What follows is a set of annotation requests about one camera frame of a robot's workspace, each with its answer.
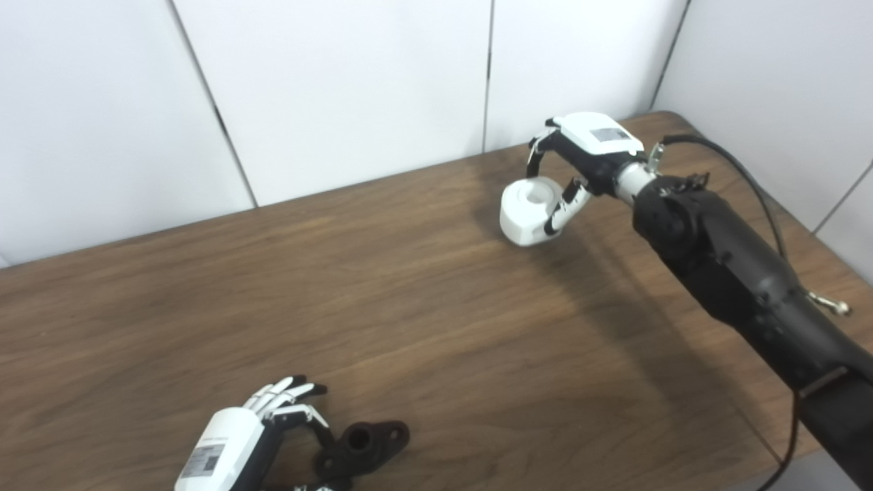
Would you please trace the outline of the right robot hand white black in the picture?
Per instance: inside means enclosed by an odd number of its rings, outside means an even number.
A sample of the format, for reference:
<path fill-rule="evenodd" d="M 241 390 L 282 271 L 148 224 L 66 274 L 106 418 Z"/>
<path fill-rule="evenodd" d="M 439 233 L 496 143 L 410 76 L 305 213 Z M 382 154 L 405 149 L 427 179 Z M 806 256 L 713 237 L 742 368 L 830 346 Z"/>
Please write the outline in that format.
<path fill-rule="evenodd" d="M 557 153 L 578 176 L 564 187 L 542 229 L 558 235 L 593 196 L 608 195 L 627 205 L 655 179 L 641 140 L 608 115 L 583 112 L 556 116 L 546 130 L 529 143 L 527 178 L 539 176 L 540 162 L 549 151 Z"/>

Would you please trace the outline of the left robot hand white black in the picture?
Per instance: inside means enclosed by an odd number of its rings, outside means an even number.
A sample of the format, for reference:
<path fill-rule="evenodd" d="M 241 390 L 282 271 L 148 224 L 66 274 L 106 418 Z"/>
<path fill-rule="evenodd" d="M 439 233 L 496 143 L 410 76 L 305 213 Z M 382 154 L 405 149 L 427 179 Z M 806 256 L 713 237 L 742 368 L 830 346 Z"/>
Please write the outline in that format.
<path fill-rule="evenodd" d="M 306 427 L 319 447 L 336 438 L 327 420 L 304 399 L 328 388 L 293 375 L 257 389 L 241 405 L 216 411 L 175 482 L 175 490 L 260 490 L 284 436 Z"/>

